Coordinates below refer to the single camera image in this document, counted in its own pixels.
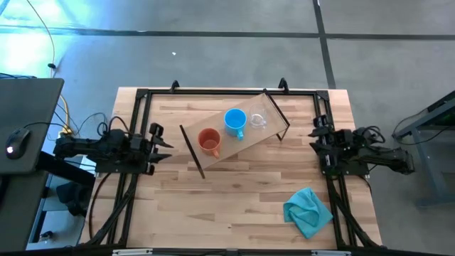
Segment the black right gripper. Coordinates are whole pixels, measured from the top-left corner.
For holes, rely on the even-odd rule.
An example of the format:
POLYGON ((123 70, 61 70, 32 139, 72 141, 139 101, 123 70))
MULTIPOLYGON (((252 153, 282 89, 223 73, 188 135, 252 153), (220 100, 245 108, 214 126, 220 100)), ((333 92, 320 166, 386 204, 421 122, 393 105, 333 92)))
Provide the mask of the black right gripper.
POLYGON ((327 164, 337 164, 339 161, 349 161, 349 151, 352 146, 352 133, 349 129, 334 130, 333 123, 327 114, 314 119, 314 130, 309 137, 316 137, 310 147, 316 152, 319 162, 327 160, 327 164))

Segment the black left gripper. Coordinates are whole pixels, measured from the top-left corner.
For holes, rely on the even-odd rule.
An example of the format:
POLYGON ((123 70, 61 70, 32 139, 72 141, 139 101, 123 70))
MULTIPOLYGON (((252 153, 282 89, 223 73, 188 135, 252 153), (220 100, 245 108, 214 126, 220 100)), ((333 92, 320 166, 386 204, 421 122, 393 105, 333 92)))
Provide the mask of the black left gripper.
POLYGON ((156 145, 166 148, 173 148, 173 146, 167 144, 161 138, 164 128, 160 124, 152 123, 149 133, 152 135, 150 140, 135 136, 132 140, 132 147, 134 147, 134 159, 143 159, 147 163, 146 171, 141 174, 153 175, 155 171, 154 164, 171 157, 171 154, 158 153, 156 145))

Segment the orange mug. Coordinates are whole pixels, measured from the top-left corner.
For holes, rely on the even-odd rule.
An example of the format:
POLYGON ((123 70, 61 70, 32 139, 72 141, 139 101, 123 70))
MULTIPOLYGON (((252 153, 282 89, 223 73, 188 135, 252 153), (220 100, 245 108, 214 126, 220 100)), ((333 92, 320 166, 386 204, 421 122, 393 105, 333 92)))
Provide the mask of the orange mug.
POLYGON ((220 158, 221 136, 218 130, 205 128, 198 134, 198 146, 202 152, 216 159, 220 158))

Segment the clear glass cup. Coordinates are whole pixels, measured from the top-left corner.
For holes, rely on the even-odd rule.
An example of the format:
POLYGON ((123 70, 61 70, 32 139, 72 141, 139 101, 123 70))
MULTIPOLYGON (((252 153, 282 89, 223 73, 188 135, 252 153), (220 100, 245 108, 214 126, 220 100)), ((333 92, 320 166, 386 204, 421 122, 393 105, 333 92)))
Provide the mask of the clear glass cup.
POLYGON ((255 129, 264 129, 267 126, 267 111, 262 103, 250 107, 250 125, 255 129))

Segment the blue mug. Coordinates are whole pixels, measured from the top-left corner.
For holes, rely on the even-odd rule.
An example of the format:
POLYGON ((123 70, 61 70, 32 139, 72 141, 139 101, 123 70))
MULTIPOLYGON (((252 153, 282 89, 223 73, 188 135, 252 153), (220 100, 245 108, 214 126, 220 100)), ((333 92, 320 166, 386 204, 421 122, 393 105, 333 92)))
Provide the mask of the blue mug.
POLYGON ((247 122, 247 115, 238 108, 229 109, 224 115, 225 131, 231 137, 239 141, 244 139, 244 130, 247 122))

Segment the wooden shelf with black legs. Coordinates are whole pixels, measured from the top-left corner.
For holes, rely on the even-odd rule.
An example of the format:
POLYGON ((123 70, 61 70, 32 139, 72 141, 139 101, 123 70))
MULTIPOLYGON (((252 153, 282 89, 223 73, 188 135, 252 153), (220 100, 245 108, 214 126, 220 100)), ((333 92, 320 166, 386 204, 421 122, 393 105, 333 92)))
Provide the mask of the wooden shelf with black legs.
POLYGON ((243 99, 239 104, 233 107, 226 107, 218 113, 197 121, 194 124, 180 126, 183 138, 202 178, 205 178, 204 170, 206 168, 248 149, 265 139, 276 136, 279 140, 283 140, 289 127, 289 121, 267 90, 264 90, 257 96, 243 99), (255 129, 250 125, 250 107, 258 103, 262 103, 267 111, 267 126, 264 129, 255 129), (242 141, 239 141, 236 137, 231 137, 225 131, 223 118, 225 113, 232 108, 241 109, 247 115, 244 139, 242 141), (213 128, 220 133, 221 145, 219 159, 204 154, 198 146, 198 134, 205 128, 213 128))

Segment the teal cloth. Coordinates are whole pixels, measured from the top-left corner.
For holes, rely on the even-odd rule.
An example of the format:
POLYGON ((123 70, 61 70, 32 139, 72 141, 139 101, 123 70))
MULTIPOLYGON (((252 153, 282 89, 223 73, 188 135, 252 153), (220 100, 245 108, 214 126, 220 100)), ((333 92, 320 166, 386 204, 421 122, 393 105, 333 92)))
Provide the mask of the teal cloth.
POLYGON ((311 188, 297 191, 283 205, 285 223, 294 223, 301 234, 310 239, 332 219, 330 210, 311 188))

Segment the black desk bar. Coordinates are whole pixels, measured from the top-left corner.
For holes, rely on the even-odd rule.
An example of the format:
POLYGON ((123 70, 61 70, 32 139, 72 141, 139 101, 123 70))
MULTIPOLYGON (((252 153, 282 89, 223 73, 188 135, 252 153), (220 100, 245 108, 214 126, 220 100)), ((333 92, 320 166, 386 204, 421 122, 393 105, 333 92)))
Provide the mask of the black desk bar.
POLYGON ((39 154, 36 169, 91 188, 95 183, 95 176, 90 172, 58 160, 44 151, 39 154))

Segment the black bag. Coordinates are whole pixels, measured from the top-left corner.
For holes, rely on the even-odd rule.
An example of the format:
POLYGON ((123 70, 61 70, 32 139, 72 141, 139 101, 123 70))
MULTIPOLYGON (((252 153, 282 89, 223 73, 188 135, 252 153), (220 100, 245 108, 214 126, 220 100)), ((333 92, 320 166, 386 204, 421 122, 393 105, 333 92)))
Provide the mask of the black bag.
POLYGON ((58 199, 65 204, 73 216, 87 215, 91 189, 87 186, 70 182, 56 188, 58 199))

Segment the grey metal stand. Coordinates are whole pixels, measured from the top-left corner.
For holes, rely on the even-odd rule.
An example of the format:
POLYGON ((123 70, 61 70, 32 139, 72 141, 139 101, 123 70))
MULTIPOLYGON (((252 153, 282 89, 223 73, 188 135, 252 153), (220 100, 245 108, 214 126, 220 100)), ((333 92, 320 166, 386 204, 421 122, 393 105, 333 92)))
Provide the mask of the grey metal stand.
POLYGON ((392 138, 398 144, 416 146, 420 163, 434 193, 429 198, 417 201, 417 207, 455 203, 455 193, 449 191, 443 171, 431 167, 431 158, 425 145, 445 131, 455 132, 455 90, 420 112, 400 120, 393 129, 392 138))

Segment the light grey cabinet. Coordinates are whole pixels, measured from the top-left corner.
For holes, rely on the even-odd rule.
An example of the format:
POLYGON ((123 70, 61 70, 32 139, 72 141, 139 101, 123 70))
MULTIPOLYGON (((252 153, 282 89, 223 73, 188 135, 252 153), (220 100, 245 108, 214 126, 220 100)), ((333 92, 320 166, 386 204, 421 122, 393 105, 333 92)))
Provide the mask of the light grey cabinet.
POLYGON ((57 187, 70 181, 48 173, 48 194, 40 202, 27 250, 42 250, 54 247, 70 247, 80 239, 83 213, 72 215, 57 195, 57 187))

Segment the grey desk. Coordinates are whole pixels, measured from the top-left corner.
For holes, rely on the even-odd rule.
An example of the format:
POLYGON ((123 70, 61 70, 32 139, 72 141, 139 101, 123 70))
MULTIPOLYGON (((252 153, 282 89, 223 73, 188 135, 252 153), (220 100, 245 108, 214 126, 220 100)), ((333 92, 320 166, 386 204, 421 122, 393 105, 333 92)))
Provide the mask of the grey desk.
POLYGON ((63 84, 62 78, 0 80, 0 176, 36 170, 63 84), (31 131, 26 151, 19 159, 8 159, 6 140, 18 128, 31 131))

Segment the black computer mouse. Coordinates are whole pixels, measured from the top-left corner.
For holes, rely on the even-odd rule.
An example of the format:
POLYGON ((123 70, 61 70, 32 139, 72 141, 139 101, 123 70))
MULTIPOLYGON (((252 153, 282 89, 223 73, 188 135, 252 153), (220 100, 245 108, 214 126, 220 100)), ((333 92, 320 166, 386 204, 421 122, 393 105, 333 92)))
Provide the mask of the black computer mouse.
POLYGON ((26 151, 31 131, 27 128, 18 128, 6 140, 5 153, 8 159, 19 159, 26 151))

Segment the black metal table frame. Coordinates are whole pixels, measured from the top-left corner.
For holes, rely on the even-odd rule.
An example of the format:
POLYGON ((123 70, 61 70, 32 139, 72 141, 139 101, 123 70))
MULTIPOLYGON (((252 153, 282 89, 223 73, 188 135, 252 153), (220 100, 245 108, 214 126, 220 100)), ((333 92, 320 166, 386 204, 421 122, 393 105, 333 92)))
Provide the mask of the black metal table frame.
POLYGON ((141 176, 133 202, 128 247, 333 249, 332 224, 306 239, 283 218, 295 192, 312 188, 328 201, 326 180, 310 147, 314 99, 297 89, 274 99, 290 126, 199 171, 181 133, 190 125, 246 100, 246 90, 187 89, 154 95, 149 121, 164 127, 169 158, 153 176, 141 176))

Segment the silver frame bracket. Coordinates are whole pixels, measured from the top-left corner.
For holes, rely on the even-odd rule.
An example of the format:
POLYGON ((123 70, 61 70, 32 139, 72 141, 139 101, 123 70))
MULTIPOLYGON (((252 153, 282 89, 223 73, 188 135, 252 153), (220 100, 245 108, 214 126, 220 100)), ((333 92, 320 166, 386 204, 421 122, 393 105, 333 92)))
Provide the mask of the silver frame bracket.
POLYGON ((312 250, 311 256, 352 256, 349 251, 340 250, 312 250))
POLYGON ((151 248, 139 248, 139 249, 122 249, 113 250, 112 256, 150 256, 153 255, 151 248))

